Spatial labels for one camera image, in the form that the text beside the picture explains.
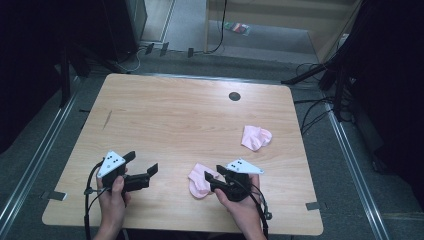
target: wire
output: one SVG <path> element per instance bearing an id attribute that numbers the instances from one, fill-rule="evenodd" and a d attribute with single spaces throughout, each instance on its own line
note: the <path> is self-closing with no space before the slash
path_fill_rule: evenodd
<path id="1" fill-rule="evenodd" d="M 87 187 L 85 189 L 85 215 L 84 215 L 84 228 L 85 228 L 85 237 L 87 240 L 91 239 L 91 233 L 90 233 L 90 216 L 88 215 L 90 208 L 88 205 L 89 201 L 89 195 L 93 192 L 93 189 L 90 187 L 91 179 L 93 178 L 94 171 L 96 171 L 97 168 L 102 166 L 103 161 L 96 164 L 96 166 L 93 167 L 93 169 L 90 172 L 90 175 L 88 176 L 87 180 Z"/>
<path id="2" fill-rule="evenodd" d="M 325 117 L 325 115 L 328 114 L 331 111 L 333 111 L 333 109 L 327 110 L 327 111 L 321 113 L 316 118 L 314 118 L 311 122 L 309 122 L 308 124 L 306 124 L 305 126 L 303 126 L 304 128 L 305 127 L 307 127 L 307 128 L 302 131 L 302 135 L 304 135 L 315 123 L 321 121 Z"/>
<path id="3" fill-rule="evenodd" d="M 102 190 L 100 191 L 99 194 L 97 194 L 97 196 L 93 199 L 93 201 L 91 201 L 90 206 L 88 207 L 88 211 L 90 211 L 91 206 L 93 205 L 93 203 L 107 190 L 109 190 L 110 188 L 102 188 Z"/>
<path id="4" fill-rule="evenodd" d="M 140 61 L 140 57 L 138 56 L 138 54 L 141 52 L 141 50 L 144 50 L 144 49 L 145 49 L 145 48 L 140 48 L 140 49 L 137 51 L 137 53 L 135 54 L 135 56 L 137 57 L 137 61 L 138 61 L 138 64 L 137 64 L 137 67 L 136 67 L 136 68 L 134 68 L 134 69 L 127 69 L 127 68 L 123 67 L 121 64 L 119 64 L 118 62 L 115 62 L 115 64 L 116 64 L 118 67 L 122 68 L 123 70 L 125 70 L 125 71 L 127 71 L 127 72 L 134 72 L 134 71 L 138 70 L 138 69 L 140 68 L 140 66 L 141 66 L 141 61 Z"/>
<path id="5" fill-rule="evenodd" d="M 225 12 L 227 11 L 227 3 L 228 3 L 228 0 L 225 0 L 225 2 L 224 2 L 224 12 L 222 14 L 222 21 L 221 21 L 221 40 L 219 41 L 218 46 L 212 51 L 207 51 L 207 52 L 196 51 L 194 53 L 196 53 L 196 54 L 199 54 L 199 53 L 200 54 L 212 54 L 212 53 L 216 52 L 216 50 L 218 50 L 221 47 L 222 42 L 224 40 L 224 22 L 225 22 Z"/>
<path id="6" fill-rule="evenodd" d="M 256 200 L 256 198 L 253 196 L 253 194 L 252 194 L 252 190 L 248 190 L 243 184 L 241 184 L 239 181 L 237 181 L 237 180 L 235 180 L 234 178 L 232 178 L 232 177 L 229 177 L 229 176 L 226 176 L 226 178 L 228 178 L 229 180 L 231 180 L 231 181 L 233 181 L 234 183 L 236 183 L 237 185 L 239 185 L 241 188 L 243 188 L 243 190 L 244 191 L 246 191 L 248 194 L 249 194 L 249 196 L 250 196 L 250 198 L 252 198 L 252 200 L 253 200 L 253 202 L 255 203 L 255 205 L 256 205 L 256 209 L 258 210 L 258 213 L 259 213 L 259 217 L 261 218 L 261 221 L 262 221 L 262 230 L 263 230 L 263 233 L 264 233 L 264 235 L 265 235 L 265 238 L 266 239 L 268 239 L 268 223 L 266 222 L 266 216 L 265 216 L 265 212 L 264 211 L 262 211 L 262 207 L 261 207 L 261 204 L 258 202 L 258 200 Z"/>

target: wooden table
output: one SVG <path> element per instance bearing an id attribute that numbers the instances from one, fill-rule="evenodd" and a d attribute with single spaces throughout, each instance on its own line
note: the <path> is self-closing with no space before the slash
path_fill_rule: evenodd
<path id="1" fill-rule="evenodd" d="M 318 61 L 327 61 L 349 33 L 361 0 L 228 0 L 225 21 L 308 30 Z M 209 20 L 222 21 L 224 0 L 206 1 L 204 52 Z"/>
<path id="2" fill-rule="evenodd" d="M 231 92 L 241 99 L 230 100 Z M 245 125 L 269 130 L 270 145 L 257 152 L 242 146 Z M 109 150 L 121 156 L 136 152 L 136 159 L 127 165 L 130 175 L 159 164 L 150 187 L 132 192 L 126 228 L 239 232 L 216 196 L 192 197 L 187 175 L 196 163 L 215 169 L 241 157 L 265 171 L 260 180 L 273 214 L 270 234 L 323 231 L 319 210 L 308 211 L 305 206 L 317 199 L 292 96 L 285 86 L 109 75 L 56 186 L 68 197 L 49 202 L 45 224 L 83 226 L 88 174 Z M 100 224 L 98 203 L 93 204 L 90 219 L 92 226 Z"/>

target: hand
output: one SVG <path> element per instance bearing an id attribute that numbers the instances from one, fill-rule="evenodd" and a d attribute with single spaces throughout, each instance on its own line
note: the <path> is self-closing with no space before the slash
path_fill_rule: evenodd
<path id="1" fill-rule="evenodd" d="M 252 185 L 259 188 L 259 176 L 250 175 Z M 260 202 L 258 190 L 252 187 L 253 196 Z M 219 202 L 227 208 L 231 213 L 238 228 L 243 232 L 247 240 L 261 240 L 266 239 L 261 227 L 261 220 L 255 202 L 250 196 L 246 197 L 240 202 L 232 202 L 228 200 L 227 196 L 221 189 L 215 189 L 215 194 Z"/>
<path id="2" fill-rule="evenodd" d="M 97 189 L 102 189 L 101 178 L 97 178 Z M 131 195 L 125 193 L 125 202 L 121 192 L 124 188 L 124 178 L 118 176 L 112 185 L 112 191 L 105 191 L 99 196 L 102 221 L 94 239 L 116 239 L 124 224 L 125 206 L 130 202 Z"/>

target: white triangular marker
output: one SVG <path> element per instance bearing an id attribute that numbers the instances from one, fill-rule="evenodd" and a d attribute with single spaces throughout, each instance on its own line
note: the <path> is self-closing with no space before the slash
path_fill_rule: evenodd
<path id="1" fill-rule="evenodd" d="M 100 167 L 99 172 L 97 173 L 98 178 L 106 176 L 108 173 L 117 169 L 119 166 L 125 163 L 125 159 L 119 156 L 114 151 L 109 151 L 103 160 L 103 164 Z"/>
<path id="2" fill-rule="evenodd" d="M 254 166 L 251 163 L 248 163 L 246 160 L 241 158 L 230 162 L 226 167 L 228 170 L 236 173 L 253 173 L 253 174 L 262 174 L 264 170 Z"/>

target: pink cloth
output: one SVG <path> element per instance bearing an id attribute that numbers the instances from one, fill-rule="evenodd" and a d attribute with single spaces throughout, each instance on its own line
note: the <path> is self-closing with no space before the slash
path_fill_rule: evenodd
<path id="1" fill-rule="evenodd" d="M 204 198 L 209 194 L 211 187 L 210 183 L 205 180 L 205 171 L 212 174 L 214 178 L 219 177 L 219 173 L 214 170 L 196 163 L 193 170 L 191 170 L 188 178 L 190 179 L 189 190 L 196 198 Z"/>
<path id="2" fill-rule="evenodd" d="M 257 151 L 271 142 L 272 134 L 263 128 L 255 126 L 244 126 L 241 144 L 252 151 Z"/>

